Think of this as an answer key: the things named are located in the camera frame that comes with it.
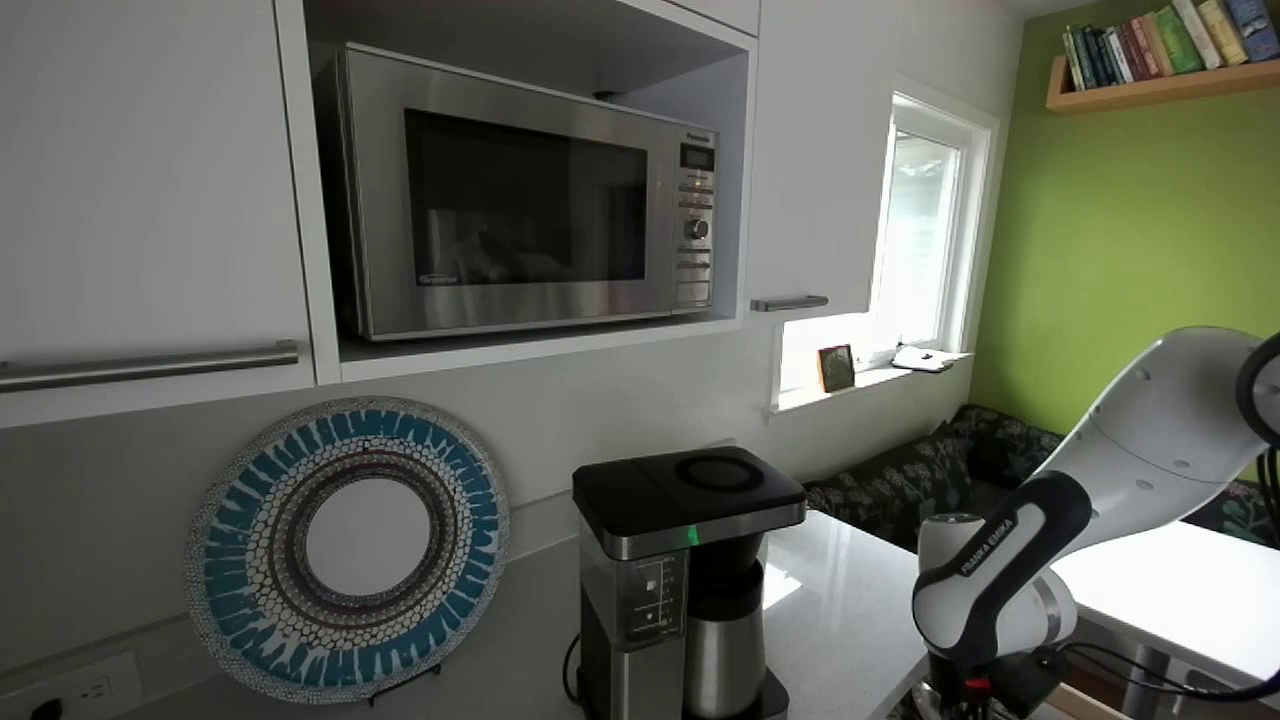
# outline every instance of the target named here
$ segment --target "coffee maker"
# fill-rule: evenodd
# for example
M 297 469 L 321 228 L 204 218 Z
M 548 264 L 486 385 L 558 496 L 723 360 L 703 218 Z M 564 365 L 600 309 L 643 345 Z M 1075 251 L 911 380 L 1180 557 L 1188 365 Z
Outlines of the coffee maker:
M 803 520 L 803 489 L 744 449 L 698 449 L 587 465 L 573 501 L 587 720 L 785 720 L 756 552 Z

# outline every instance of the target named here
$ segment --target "decorative plate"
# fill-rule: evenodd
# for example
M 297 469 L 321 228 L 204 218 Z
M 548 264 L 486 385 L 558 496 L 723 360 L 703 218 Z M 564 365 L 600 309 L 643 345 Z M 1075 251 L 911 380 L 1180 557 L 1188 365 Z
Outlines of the decorative plate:
M 191 621 L 237 679 L 353 702 L 436 668 L 505 573 L 496 465 L 440 412 L 300 412 L 211 489 L 191 533 Z

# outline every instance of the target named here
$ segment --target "bookshelf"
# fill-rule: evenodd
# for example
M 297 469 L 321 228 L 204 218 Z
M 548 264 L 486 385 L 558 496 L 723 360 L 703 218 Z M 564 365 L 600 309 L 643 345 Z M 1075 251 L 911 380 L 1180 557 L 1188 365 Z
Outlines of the bookshelf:
M 1071 87 L 1067 60 L 1054 57 L 1046 67 L 1046 111 L 1110 111 L 1110 108 L 1136 108 L 1136 103 L 1168 103 L 1168 99 L 1190 99 L 1190 96 L 1218 96 L 1218 93 L 1246 93 L 1246 87 L 1280 87 L 1280 60 L 1266 64 L 1234 64 L 1216 71 L 1190 71 L 1190 77 L 1154 77 L 1138 85 L 1108 85 L 1108 87 Z

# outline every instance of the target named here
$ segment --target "ceiling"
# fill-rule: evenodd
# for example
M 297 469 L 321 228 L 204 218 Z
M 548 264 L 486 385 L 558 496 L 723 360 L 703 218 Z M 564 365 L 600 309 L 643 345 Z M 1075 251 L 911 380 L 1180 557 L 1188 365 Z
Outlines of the ceiling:
M 1080 4 L 1093 4 L 1093 0 L 1013 0 L 1013 9 L 1018 9 L 1023 17 L 1051 17 Z

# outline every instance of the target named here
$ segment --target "cabinet door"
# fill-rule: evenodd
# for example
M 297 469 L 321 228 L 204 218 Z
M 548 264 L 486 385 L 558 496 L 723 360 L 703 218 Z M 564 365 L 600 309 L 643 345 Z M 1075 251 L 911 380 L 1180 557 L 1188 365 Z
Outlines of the cabinet door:
M 758 33 L 758 0 L 672 0 L 697 17 L 707 17 L 714 23 L 739 29 L 746 35 Z
M 868 309 L 890 35 L 890 0 L 762 0 L 746 299 Z
M 7 0 L 0 67 L 0 422 L 312 385 L 275 4 Z

